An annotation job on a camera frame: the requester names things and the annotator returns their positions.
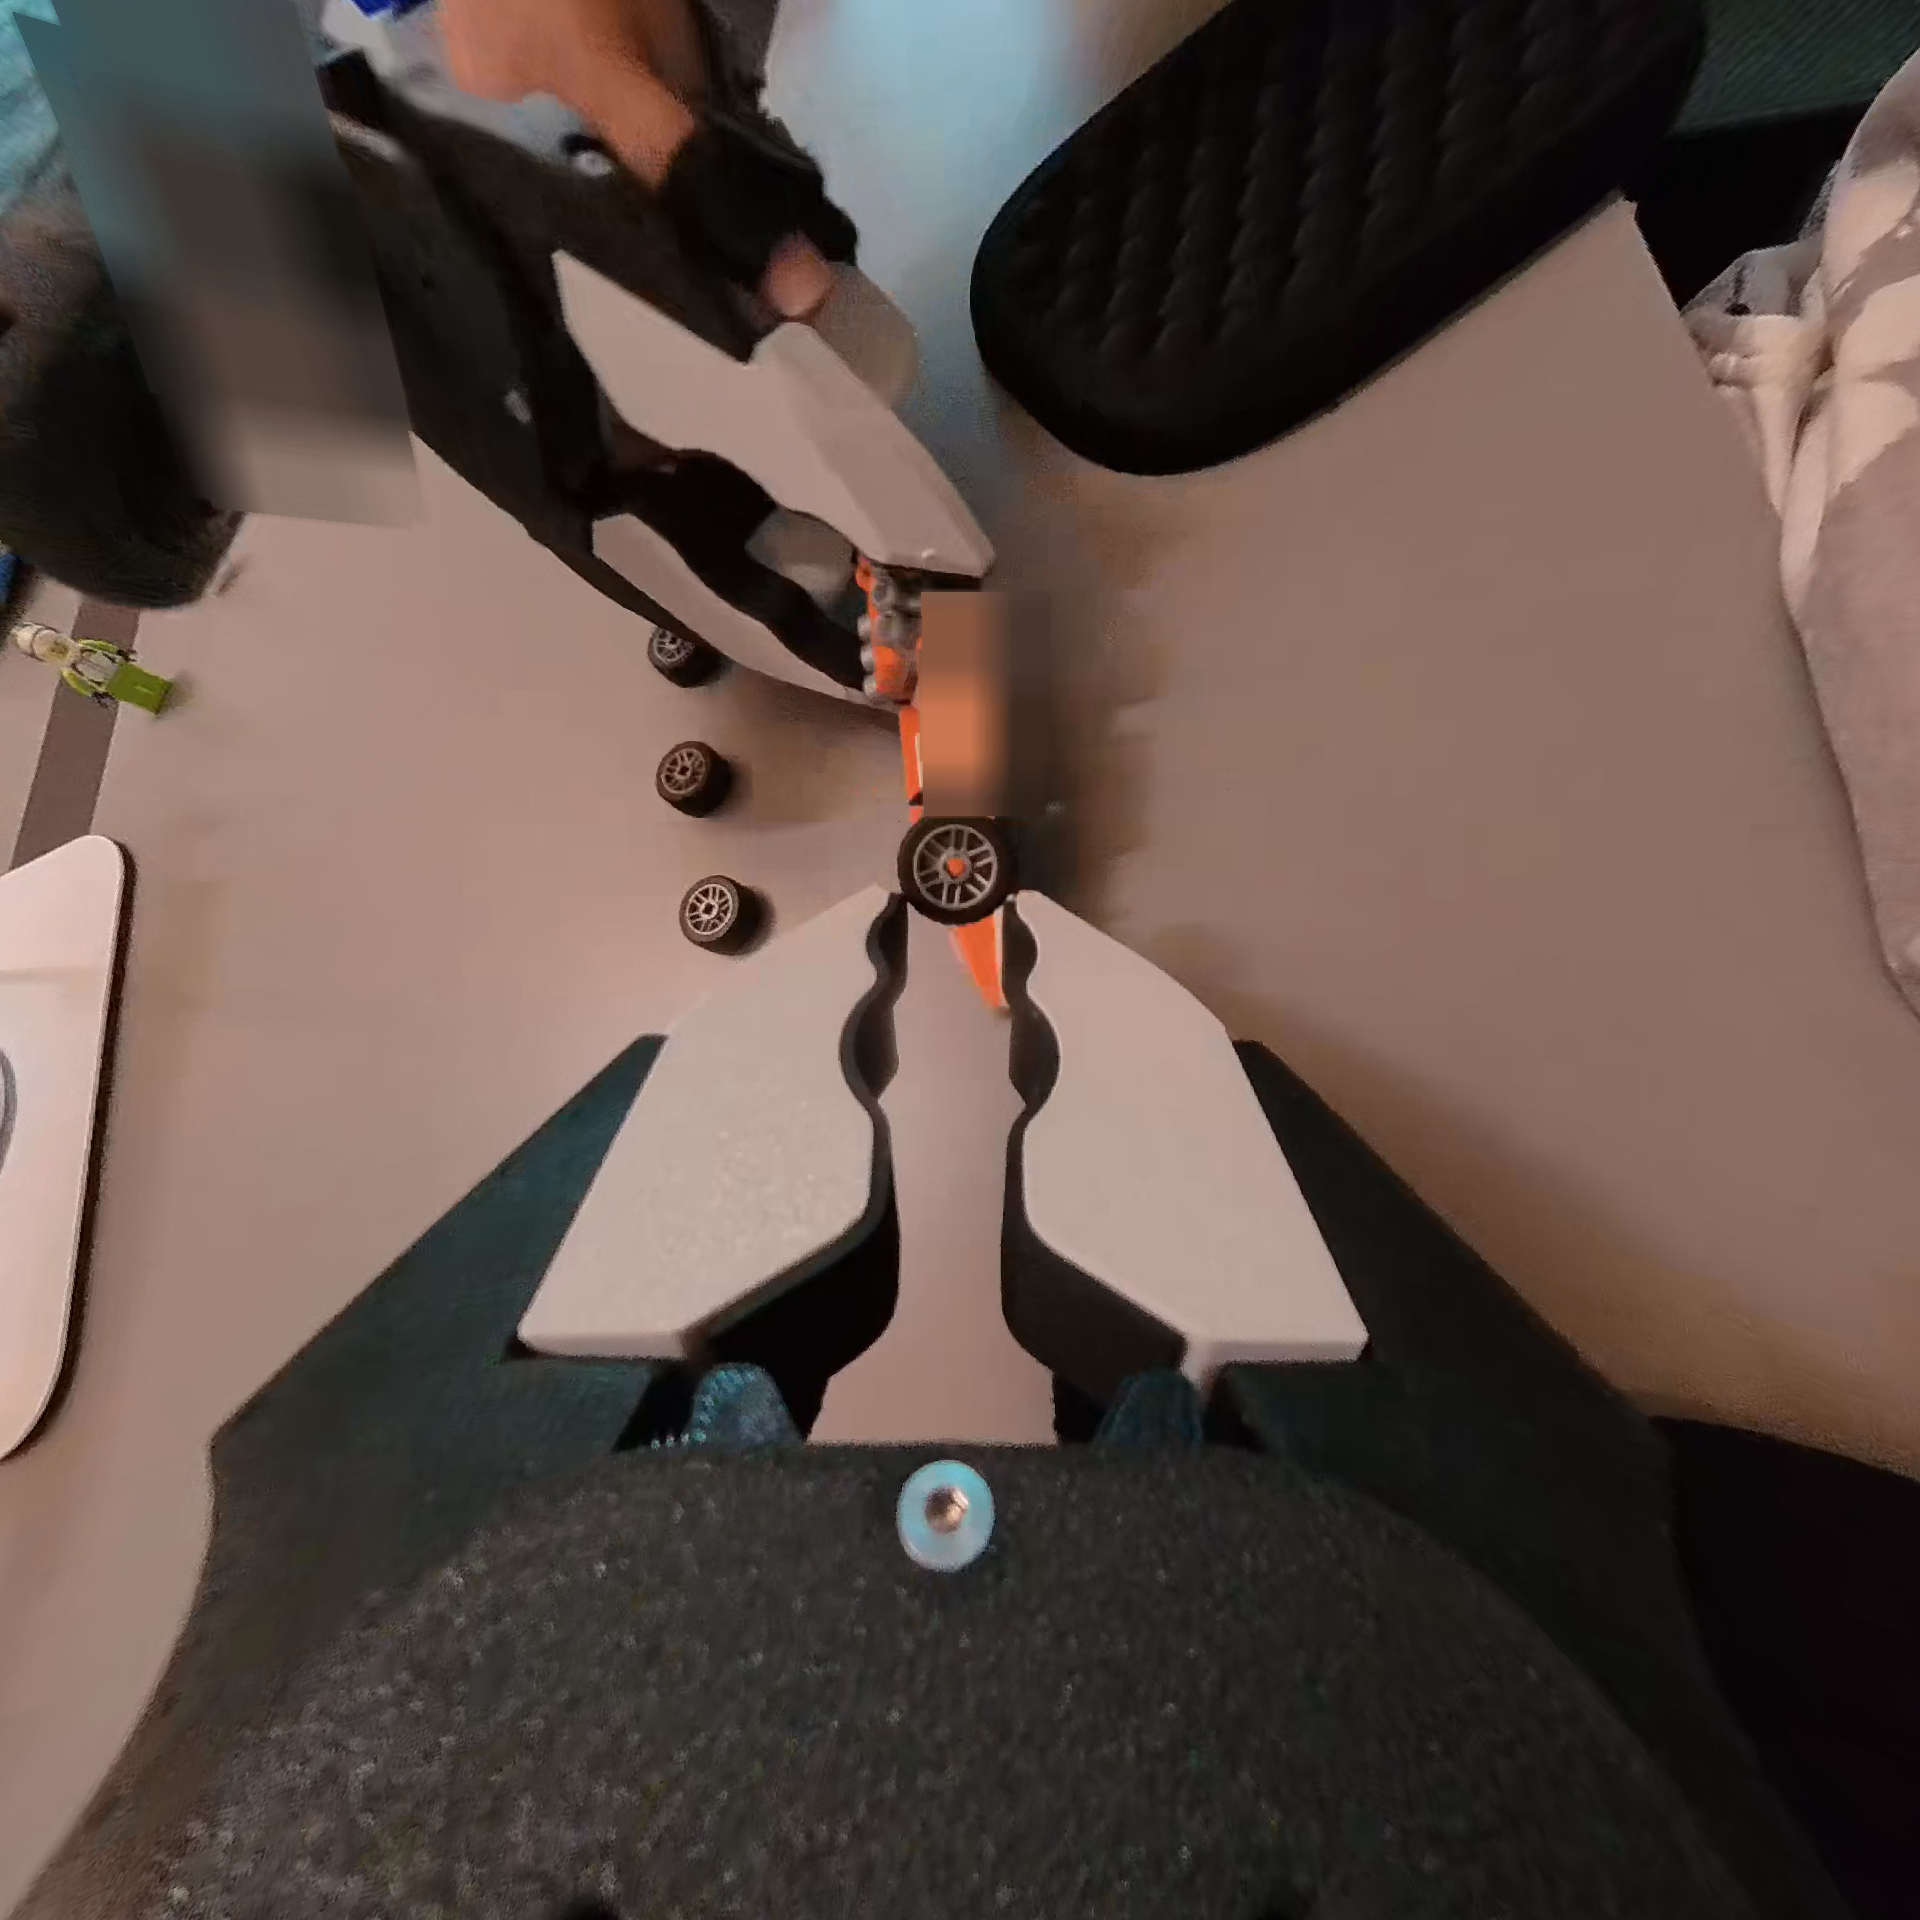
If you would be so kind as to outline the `green lego minifigure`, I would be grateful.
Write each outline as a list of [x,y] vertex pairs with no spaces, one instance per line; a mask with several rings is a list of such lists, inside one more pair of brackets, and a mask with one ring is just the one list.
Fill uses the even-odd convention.
[[62,683],[96,703],[122,703],[159,716],[176,692],[175,679],[151,673],[136,649],[114,639],[78,638],[19,619],[10,629],[10,642],[24,657],[50,665]]

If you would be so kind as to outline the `white base plate with lever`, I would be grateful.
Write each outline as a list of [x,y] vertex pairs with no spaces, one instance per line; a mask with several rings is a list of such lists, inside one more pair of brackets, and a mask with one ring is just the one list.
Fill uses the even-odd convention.
[[2,877],[2,1455],[50,1415],[76,1334],[127,931],[108,837]]

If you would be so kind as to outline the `person's right hand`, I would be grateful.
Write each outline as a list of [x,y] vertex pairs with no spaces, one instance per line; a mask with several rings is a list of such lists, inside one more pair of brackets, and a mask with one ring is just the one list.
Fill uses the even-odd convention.
[[447,2],[455,85],[575,113],[657,197],[688,258],[777,319],[812,323],[857,228],[818,165],[753,102],[705,4]]

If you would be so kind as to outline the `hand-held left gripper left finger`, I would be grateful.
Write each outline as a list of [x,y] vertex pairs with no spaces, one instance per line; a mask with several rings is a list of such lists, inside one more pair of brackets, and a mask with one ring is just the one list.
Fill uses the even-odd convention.
[[903,902],[855,894],[739,962],[660,1041],[532,1300],[554,1357],[847,1367],[898,1298]]

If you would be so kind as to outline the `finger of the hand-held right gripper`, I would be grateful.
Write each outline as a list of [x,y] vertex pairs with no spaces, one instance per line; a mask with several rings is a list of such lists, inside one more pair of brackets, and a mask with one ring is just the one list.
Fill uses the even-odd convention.
[[604,396],[649,441],[731,463],[865,561],[967,580],[993,571],[993,542],[898,413],[919,343],[865,269],[838,267],[817,323],[777,323],[744,358],[575,257],[558,257],[558,289]]
[[865,636],[862,556],[825,521],[772,513],[745,540],[695,525],[674,545],[638,515],[593,523],[593,558],[659,606],[654,625],[730,665],[839,703],[898,713],[907,657]]

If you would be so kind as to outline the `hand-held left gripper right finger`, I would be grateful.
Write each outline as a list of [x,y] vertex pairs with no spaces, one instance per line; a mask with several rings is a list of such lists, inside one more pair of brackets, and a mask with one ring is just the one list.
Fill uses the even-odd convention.
[[1367,1327],[1231,1031],[1042,894],[1004,913],[1002,1315],[1068,1383],[1351,1362]]

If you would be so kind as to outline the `orange white lego car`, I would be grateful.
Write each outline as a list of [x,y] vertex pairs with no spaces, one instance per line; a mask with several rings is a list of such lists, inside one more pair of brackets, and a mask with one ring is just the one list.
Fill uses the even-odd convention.
[[[865,636],[907,657],[907,706],[896,710],[907,829],[923,814],[999,818],[1018,843],[1006,634],[995,603],[870,561],[855,579],[872,606]],[[999,1015],[1008,1006],[1004,908],[966,927],[937,923]]]

